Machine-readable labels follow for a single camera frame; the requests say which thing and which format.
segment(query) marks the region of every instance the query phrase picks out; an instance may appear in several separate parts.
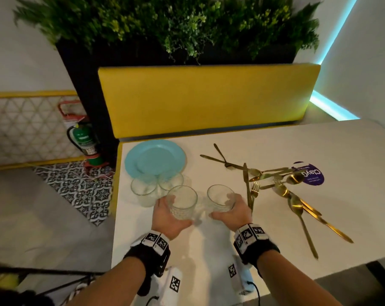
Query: planter box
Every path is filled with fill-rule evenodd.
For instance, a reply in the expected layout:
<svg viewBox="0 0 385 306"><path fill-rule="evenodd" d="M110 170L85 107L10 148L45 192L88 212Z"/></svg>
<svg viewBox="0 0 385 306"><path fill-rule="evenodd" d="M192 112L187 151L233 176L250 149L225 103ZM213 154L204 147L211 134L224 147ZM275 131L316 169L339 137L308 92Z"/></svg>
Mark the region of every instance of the planter box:
<svg viewBox="0 0 385 306"><path fill-rule="evenodd" d="M116 165L118 139L113 134L98 69L100 67L198 65L194 58L187 59L184 51L176 51L171 59L159 43L145 40L110 46L99 41L95 44L92 53L73 41L60 40L57 43L57 49L93 124L95 134L101 143L102 155L111 166ZM209 45L205 47L199 63L200 65L290 64L295 56L296 48L292 45L265 47L259 52L256 60L251 60L246 51L227 54L218 47Z"/></svg>

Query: fire extinguisher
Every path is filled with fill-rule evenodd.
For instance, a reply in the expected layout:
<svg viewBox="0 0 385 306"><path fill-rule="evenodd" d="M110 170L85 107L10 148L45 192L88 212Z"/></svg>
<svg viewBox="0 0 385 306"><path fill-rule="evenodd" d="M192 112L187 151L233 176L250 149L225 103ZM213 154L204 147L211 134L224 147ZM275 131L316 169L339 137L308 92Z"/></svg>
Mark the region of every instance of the fire extinguisher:
<svg viewBox="0 0 385 306"><path fill-rule="evenodd" d="M67 129L66 135L85 156L91 166L101 166L104 161L96 150L92 130L85 124L75 124Z"/></svg>

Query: wrist strap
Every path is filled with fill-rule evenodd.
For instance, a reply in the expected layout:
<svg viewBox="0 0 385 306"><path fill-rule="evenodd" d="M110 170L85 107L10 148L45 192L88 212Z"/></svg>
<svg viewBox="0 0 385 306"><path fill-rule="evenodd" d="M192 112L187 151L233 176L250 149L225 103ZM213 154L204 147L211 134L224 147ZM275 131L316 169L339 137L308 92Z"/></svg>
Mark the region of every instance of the wrist strap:
<svg viewBox="0 0 385 306"><path fill-rule="evenodd" d="M244 264L251 263L256 267L258 258L266 251L276 250L280 253L279 248L271 242L269 236L258 224L246 224L241 226L235 233L234 247L238 252Z"/></svg>
<svg viewBox="0 0 385 306"><path fill-rule="evenodd" d="M145 278L137 294L146 296L150 291L151 277L161 277L164 273L171 252L168 247L169 238L164 234L151 230L138 238L130 246L126 257L136 257L144 265Z"/></svg>

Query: light blue plate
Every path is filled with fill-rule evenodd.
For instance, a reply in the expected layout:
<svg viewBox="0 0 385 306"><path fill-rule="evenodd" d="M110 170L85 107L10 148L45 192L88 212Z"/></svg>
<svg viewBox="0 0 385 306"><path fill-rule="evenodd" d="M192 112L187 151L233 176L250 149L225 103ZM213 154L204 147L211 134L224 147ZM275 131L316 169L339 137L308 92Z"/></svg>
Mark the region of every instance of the light blue plate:
<svg viewBox="0 0 385 306"><path fill-rule="evenodd" d="M124 160L126 171L133 178L142 173L159 175L168 170L181 172L185 153L177 144L155 139L134 146Z"/></svg>

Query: clear glass tumbler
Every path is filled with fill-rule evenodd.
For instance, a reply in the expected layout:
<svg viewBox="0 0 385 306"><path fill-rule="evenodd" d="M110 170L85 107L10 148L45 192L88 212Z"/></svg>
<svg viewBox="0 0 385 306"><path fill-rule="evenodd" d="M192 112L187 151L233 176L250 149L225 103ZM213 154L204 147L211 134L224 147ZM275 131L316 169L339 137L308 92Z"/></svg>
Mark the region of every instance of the clear glass tumbler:
<svg viewBox="0 0 385 306"><path fill-rule="evenodd" d="M130 188L138 195L140 205L151 207L155 204L156 197L153 194L157 188L157 177L151 174L141 174L133 179Z"/></svg>
<svg viewBox="0 0 385 306"><path fill-rule="evenodd" d="M182 186L184 176L174 170L168 170L159 175L159 186L164 190L171 190L176 186Z"/></svg>
<svg viewBox="0 0 385 306"><path fill-rule="evenodd" d="M195 190L188 186L175 186L167 194L168 207L177 219L191 219L198 201Z"/></svg>
<svg viewBox="0 0 385 306"><path fill-rule="evenodd" d="M224 185L213 185L208 188L207 196L211 201L210 211L226 212L235 205L235 192Z"/></svg>

